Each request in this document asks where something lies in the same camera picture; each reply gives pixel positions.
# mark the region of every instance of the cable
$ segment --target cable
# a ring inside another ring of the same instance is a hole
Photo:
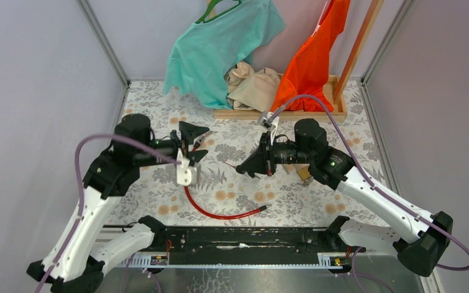
[[[195,142],[195,145],[193,146],[193,150],[192,151],[196,151],[197,148],[200,148],[200,145],[204,143],[204,140],[205,140],[205,136],[202,136],[200,139],[198,139],[196,142]],[[189,193],[189,189],[187,188],[187,186],[184,187],[184,191],[186,192],[186,196],[187,196],[187,199],[189,200],[189,202],[191,203],[191,205],[193,205],[193,207],[198,210],[201,214],[207,216],[207,217],[210,217],[210,218],[213,218],[213,219],[217,219],[217,220],[236,220],[236,219],[241,219],[241,218],[244,218],[244,217],[248,217],[250,215],[254,215],[254,214],[257,214],[259,212],[263,212],[267,209],[267,206],[260,206],[259,208],[257,209],[254,209],[250,212],[245,212],[243,214],[239,214],[239,215],[215,215],[215,214],[212,214],[210,212],[206,212],[204,211],[196,202],[195,200],[193,200],[193,198],[191,197],[191,194]]]
[[[168,257],[170,254],[170,249],[172,249],[172,241],[170,239],[166,240],[166,262],[170,263],[170,258]]]
[[[132,259],[134,258],[134,255],[135,255],[135,253],[133,253],[128,258],[128,261],[126,262],[125,271],[123,272],[122,281],[120,283],[120,293],[124,293],[124,291],[125,291],[124,288],[123,288],[123,284],[125,283],[125,277],[126,277],[126,273],[128,271],[128,266],[130,266],[130,264],[132,263]]]
[[[286,134],[280,134],[279,136],[274,137],[274,140],[277,140],[277,139],[279,139],[280,137],[286,137],[286,139],[289,140],[289,139],[288,139],[288,136],[286,136]]]
[[[346,251],[346,256],[344,258],[347,259],[350,254],[351,254],[351,246],[348,246],[347,251]]]
[[[158,293],[162,293],[162,289],[161,289],[161,281],[159,281],[159,278],[156,277],[155,274],[153,274],[151,271],[147,270],[146,272],[148,272],[148,277],[149,278],[153,278],[155,280],[155,283],[157,284],[157,292]]]
[[[367,275],[365,273],[357,273],[355,271],[355,260],[357,259],[357,253],[362,249],[362,247],[359,247],[357,248],[357,250],[355,251],[355,253],[353,254],[353,259],[351,260],[351,269],[353,271],[353,277],[355,277],[355,281],[357,282],[358,286],[360,287],[360,289],[362,289],[362,291],[364,291],[365,293],[368,293],[368,291],[366,289],[364,289],[364,286],[362,286],[361,282],[358,280],[357,277],[365,277],[365,278],[369,278],[369,279],[372,279],[372,280],[375,280],[379,283],[382,283],[384,286],[387,287],[387,289],[389,289],[389,291],[391,291],[392,293],[394,293],[394,290],[393,288],[391,288],[386,282],[382,281],[381,279],[377,278],[377,277],[374,277],[372,275]]]
[[[367,273],[355,273],[355,272],[349,272],[349,273],[338,273],[336,276],[333,274],[324,274],[321,275],[320,277],[326,277],[326,278],[335,278],[335,277],[349,277],[349,276],[357,276],[357,277],[362,277],[362,278],[368,278],[370,280],[373,280],[382,286],[386,287],[391,293],[394,293],[393,287],[391,287],[388,283],[384,282],[384,280],[381,280],[375,276],[368,275]]]
[[[195,209],[197,209],[201,214],[203,215],[206,215],[210,218],[213,218],[213,219],[217,219],[217,220],[235,220],[235,219],[240,219],[240,218],[244,218],[244,217],[248,217],[250,215],[254,215],[254,214],[257,214],[259,212],[263,212],[267,209],[267,206],[260,206],[259,208],[257,209],[254,209],[250,212],[245,212],[243,214],[239,214],[239,215],[215,215],[215,214],[212,214],[212,213],[209,213],[209,212],[206,212],[204,211],[201,207],[198,206],[198,204],[193,200],[193,198],[191,197],[191,194],[189,193],[189,189],[187,188],[187,186],[184,187],[184,191],[186,191],[186,196],[187,196],[187,199],[189,200],[189,202],[191,203],[191,205],[193,205],[193,207],[195,207]]]
[[[178,162],[176,159],[165,156],[165,155],[159,153],[158,151],[154,150],[153,148],[150,148],[149,146],[146,146],[146,145],[144,145],[144,144],[142,144],[142,143],[140,143],[140,142],[138,142],[134,139],[131,139],[129,137],[119,136],[117,134],[104,133],[104,134],[94,134],[94,135],[87,136],[86,138],[82,139],[82,141],[79,142],[78,145],[76,146],[76,150],[75,150],[75,173],[76,173],[76,182],[78,184],[78,200],[79,200],[78,201],[77,217],[76,217],[76,220],[75,220],[73,226],[71,227],[71,230],[67,234],[67,237],[65,238],[64,242],[60,246],[60,249],[58,250],[58,253],[53,258],[53,264],[50,265],[48,270],[44,273],[44,276],[42,276],[42,279],[40,279],[40,281],[38,282],[35,293],[40,293],[40,290],[42,289],[42,286],[44,286],[44,284],[46,283],[46,280],[51,275],[51,272],[55,268],[55,265],[58,263],[58,260],[60,259],[60,257],[64,253],[65,249],[67,248],[67,245],[69,244],[69,241],[71,241],[71,238],[75,234],[76,229],[77,229],[78,225],[80,224],[80,220],[81,220],[82,215],[84,213],[84,201],[85,201],[85,198],[84,198],[84,184],[82,182],[82,173],[80,171],[80,152],[82,150],[82,147],[87,142],[89,142],[91,140],[95,140],[95,139],[111,139],[111,140],[114,140],[116,142],[126,143],[128,145],[131,145],[132,147],[136,147],[136,148],[138,148],[142,151],[145,151],[145,152],[150,153],[150,154],[152,154],[156,157],[159,157],[163,161],[166,161],[166,162],[171,163],[173,165],[180,164],[180,162]]]
[[[135,223],[137,223],[137,222],[132,222],[132,223],[129,223],[129,224],[126,224],[125,226],[123,226],[123,227],[122,227],[123,233],[126,233],[125,228],[132,228],[132,226],[130,226],[130,225],[135,224]]]
[[[319,105],[321,105],[321,107],[323,108],[324,112],[326,113],[326,115],[328,115],[328,118],[330,119],[330,121],[332,122],[333,124],[333,127],[335,127],[335,131],[337,132],[337,134],[341,137],[341,140],[343,141],[343,144],[344,146],[346,147],[346,149],[348,150],[348,153],[349,155],[351,156],[351,158],[353,159],[353,161],[355,162],[355,166],[357,167],[358,171],[360,172],[360,174],[362,174],[362,176],[364,177],[364,179],[366,180],[366,182],[369,184],[369,186],[371,188],[373,188],[374,190],[376,190],[379,194],[381,194],[381,196],[385,197],[387,200],[389,200],[390,202],[394,203],[396,206],[398,206],[399,208],[403,209],[406,213],[410,214],[411,216],[415,217],[415,218],[418,218],[420,221],[422,221],[423,223],[425,223],[426,225],[428,225],[429,227],[431,227],[432,229],[435,229],[436,231],[438,231],[439,233],[441,233],[442,235],[444,235],[445,237],[447,237],[448,239],[452,240],[455,244],[457,244],[457,246],[459,246],[469,257],[469,249],[468,247],[466,247],[463,243],[461,243],[461,241],[459,241],[456,237],[454,237],[452,234],[450,234],[449,232],[441,229],[440,227],[438,227],[437,225],[435,225],[434,223],[432,223],[431,221],[425,219],[424,217],[418,215],[416,212],[412,211],[411,209],[409,209],[407,206],[403,205],[401,202],[399,202],[398,200],[395,200],[393,197],[391,197],[389,194],[387,194],[386,192],[384,192],[380,187],[377,187],[375,186],[375,184],[373,183],[373,181],[371,181],[371,178],[368,177],[368,175],[366,174],[366,172],[364,171],[364,168],[360,165],[360,163],[358,162],[357,158],[355,157],[355,154],[353,153],[353,151],[351,150],[350,146],[348,145],[348,142],[346,141],[346,139],[344,138],[343,136],[343,133],[341,132],[341,129],[339,128],[339,126],[337,126],[337,123],[335,122],[335,120],[333,119],[333,116],[332,114],[328,111],[328,109],[326,108],[326,106],[324,105],[324,103],[319,100],[317,97],[313,96],[313,95],[299,95],[299,96],[296,96],[294,98],[291,98],[290,100],[288,100],[288,102],[286,102],[284,105],[282,105],[281,107],[279,107],[276,112],[274,112],[274,114],[270,117],[270,121],[269,122],[272,122],[274,120],[274,118],[278,117],[278,115],[280,115],[281,112],[283,112],[285,110],[285,108],[288,106],[288,104],[290,104],[291,102],[297,100],[297,99],[301,99],[301,98],[311,98],[311,99],[314,99],[317,101],[317,103],[319,103]],[[445,270],[453,270],[453,271],[465,271],[465,270],[469,270],[469,265],[465,266],[465,267],[449,267],[449,266],[444,266],[443,264],[437,264],[436,265],[437,267],[441,268],[441,269],[445,269]]]

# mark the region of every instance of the table surface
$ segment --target table surface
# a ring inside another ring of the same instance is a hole
[[[386,282],[395,293],[424,292],[420,278],[403,267],[392,256],[359,255],[357,271]],[[153,278],[141,269],[127,269],[123,288],[125,293],[157,292]],[[125,269],[113,269],[107,274],[96,293],[120,292]],[[363,292],[353,276],[334,277],[319,269],[165,269],[157,274],[164,293],[170,292]],[[390,293],[381,284],[359,279],[368,292]]]
[[[153,215],[166,225],[197,226],[328,226],[338,215],[363,223],[385,225],[362,204],[334,192],[317,182],[305,187],[291,166],[278,166],[272,177],[253,179],[240,175],[224,164],[238,164],[256,147],[263,128],[256,121],[215,120],[213,111],[204,108],[190,95],[174,90],[162,92],[163,82],[134,81],[126,100],[124,115],[142,113],[150,117],[157,138],[178,128],[179,121],[207,126],[211,132],[202,148],[209,151],[200,162],[197,186],[190,191],[203,209],[230,215],[270,205],[259,214],[231,221],[207,218],[196,211],[181,186],[175,183],[175,167],[163,165],[142,168],[140,179],[129,189],[107,220],[110,225],[125,225],[145,215]],[[360,91],[355,81],[344,90],[348,116],[340,127],[357,159],[376,179],[384,182],[379,151],[371,133]],[[278,134],[294,138],[293,121],[282,121]],[[327,131],[329,144],[344,150],[331,123],[319,123]]]

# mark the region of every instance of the gray wall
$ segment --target gray wall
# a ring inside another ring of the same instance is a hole
[[[0,292],[33,292],[78,200],[75,146],[112,129],[122,90],[76,1],[0,1]]]
[[[386,0],[353,76],[362,76],[392,23],[403,0]],[[90,0],[112,47],[131,79],[164,78],[173,43],[206,10],[205,0]],[[235,2],[218,4],[217,13]],[[257,49],[255,68],[284,72],[302,43],[313,32],[325,1],[274,0],[286,28],[272,43]],[[340,74],[347,61],[371,0],[354,0],[330,56],[330,73]]]
[[[469,247],[469,1],[418,1],[369,91],[403,195],[450,214]],[[451,244],[441,263],[468,259]],[[469,292],[469,271],[438,272]]]

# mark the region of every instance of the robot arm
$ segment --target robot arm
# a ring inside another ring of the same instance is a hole
[[[176,131],[172,131],[170,139],[156,140],[151,136],[153,131],[150,128],[150,119],[134,114],[124,117],[114,132],[142,142],[180,161],[181,164],[177,166],[176,181],[188,186],[197,179],[197,169],[194,164],[208,152],[188,151],[188,146],[196,137],[208,132],[209,129],[182,121],[179,123],[179,129],[180,139]],[[112,142],[111,146],[92,162],[85,174],[82,216],[78,216],[81,204],[79,202],[55,247],[46,258],[31,263],[27,273],[40,281],[44,274],[49,272],[48,268],[53,266],[46,280],[47,283],[53,284],[51,292],[94,292],[104,275],[128,256],[151,245],[164,245],[164,240],[155,238],[161,227],[153,223],[144,223],[141,219],[119,238],[92,249],[112,209],[126,195],[130,185],[139,179],[139,168],[160,164],[166,163],[133,146]],[[72,232],[68,245],[63,248],[63,243],[71,234],[73,223],[78,217],[79,225]],[[54,263],[60,250],[63,250],[63,253]]]
[[[350,156],[328,146],[326,131],[314,119],[299,120],[295,124],[295,142],[273,141],[271,131],[275,132],[277,125],[275,120],[272,124],[267,122],[266,117],[270,116],[271,113],[267,113],[260,119],[260,123],[268,131],[262,134],[259,147],[236,167],[236,171],[242,174],[247,172],[250,176],[255,173],[272,176],[277,164],[309,164],[308,171],[316,181],[361,202],[390,225],[367,225],[339,216],[330,225],[330,231],[337,233],[348,246],[362,246],[397,256],[406,268],[428,277],[447,248],[449,240],[419,221],[418,217],[432,219],[435,225],[449,233],[452,230],[452,218],[444,212],[433,215],[371,179],[376,187],[404,206],[410,207],[417,216],[406,213],[384,199],[370,186]]]

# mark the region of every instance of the red tube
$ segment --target red tube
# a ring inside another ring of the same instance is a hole
[[[187,199],[189,200],[191,205],[193,205],[195,207],[195,209],[197,209],[202,214],[207,215],[208,217],[214,218],[214,219],[217,219],[217,220],[240,219],[240,218],[243,218],[243,217],[248,217],[250,215],[257,214],[259,212],[263,212],[267,209],[267,206],[260,206],[259,208],[255,209],[255,210],[252,210],[250,212],[245,212],[245,213],[239,214],[239,215],[215,215],[215,214],[211,214],[209,212],[204,211],[201,207],[198,206],[198,204],[191,197],[191,194],[189,193],[189,189],[187,188],[187,186],[184,187],[184,191],[186,191]]]

